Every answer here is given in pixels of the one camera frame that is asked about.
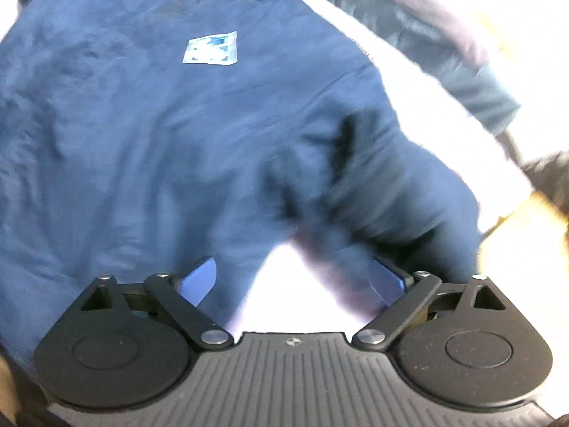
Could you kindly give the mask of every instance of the rectangular patch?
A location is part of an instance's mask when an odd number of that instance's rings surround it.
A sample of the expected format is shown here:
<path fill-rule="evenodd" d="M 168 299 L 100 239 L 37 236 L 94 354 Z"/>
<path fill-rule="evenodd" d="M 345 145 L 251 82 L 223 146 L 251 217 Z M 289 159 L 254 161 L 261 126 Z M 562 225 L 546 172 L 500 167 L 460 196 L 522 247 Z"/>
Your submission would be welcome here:
<path fill-rule="evenodd" d="M 182 62 L 221 66 L 235 64 L 237 62 L 237 32 L 191 39 Z"/>

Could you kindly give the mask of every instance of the blue jacket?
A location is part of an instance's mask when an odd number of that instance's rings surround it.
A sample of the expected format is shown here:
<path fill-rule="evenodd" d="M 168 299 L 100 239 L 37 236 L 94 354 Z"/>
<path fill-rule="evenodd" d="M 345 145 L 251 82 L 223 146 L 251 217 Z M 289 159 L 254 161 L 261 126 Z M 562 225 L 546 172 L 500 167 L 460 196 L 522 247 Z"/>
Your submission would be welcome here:
<path fill-rule="evenodd" d="M 22 366 L 101 274 L 212 255 L 200 306 L 226 324 L 301 225 L 354 278 L 374 251 L 475 273 L 472 194 L 300 0 L 21 2 L 0 44 L 0 343 Z M 233 32 L 234 64 L 183 62 L 190 40 Z"/>

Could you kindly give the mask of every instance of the jacket sleeve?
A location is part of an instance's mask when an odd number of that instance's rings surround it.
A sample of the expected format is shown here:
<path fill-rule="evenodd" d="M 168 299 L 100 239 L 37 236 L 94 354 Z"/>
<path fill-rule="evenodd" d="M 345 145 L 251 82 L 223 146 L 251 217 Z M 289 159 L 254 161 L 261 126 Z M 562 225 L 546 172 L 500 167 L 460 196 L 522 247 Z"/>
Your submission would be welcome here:
<path fill-rule="evenodd" d="M 336 221 L 407 271 L 449 282 L 476 274 L 476 199 L 453 171 L 403 135 L 377 70 L 347 75 L 334 96 L 346 108 L 349 136 L 328 198 Z"/>

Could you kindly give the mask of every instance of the ribbed gray plate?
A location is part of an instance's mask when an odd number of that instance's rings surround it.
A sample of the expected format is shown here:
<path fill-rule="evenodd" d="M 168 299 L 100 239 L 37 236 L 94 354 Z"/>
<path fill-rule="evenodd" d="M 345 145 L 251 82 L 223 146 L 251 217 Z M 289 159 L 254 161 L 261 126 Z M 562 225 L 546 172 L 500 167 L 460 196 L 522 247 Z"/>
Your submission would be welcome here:
<path fill-rule="evenodd" d="M 73 427 L 544 427 L 552 421 L 535 404 L 496 414 L 437 405 L 406 385 L 387 356 L 352 348 L 342 333 L 246 333 L 232 349 L 202 355 L 190 376 L 153 405 L 104 415 L 50 409 Z"/>

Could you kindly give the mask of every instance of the clothing label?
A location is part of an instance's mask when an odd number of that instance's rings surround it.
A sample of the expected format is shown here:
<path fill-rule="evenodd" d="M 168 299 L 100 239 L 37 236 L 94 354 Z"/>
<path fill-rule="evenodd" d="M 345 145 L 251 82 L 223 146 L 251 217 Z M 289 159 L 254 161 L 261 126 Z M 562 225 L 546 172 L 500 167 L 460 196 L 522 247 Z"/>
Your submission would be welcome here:
<path fill-rule="evenodd" d="M 182 62 L 221 66 L 235 64 L 237 62 L 237 32 L 191 39 Z"/>

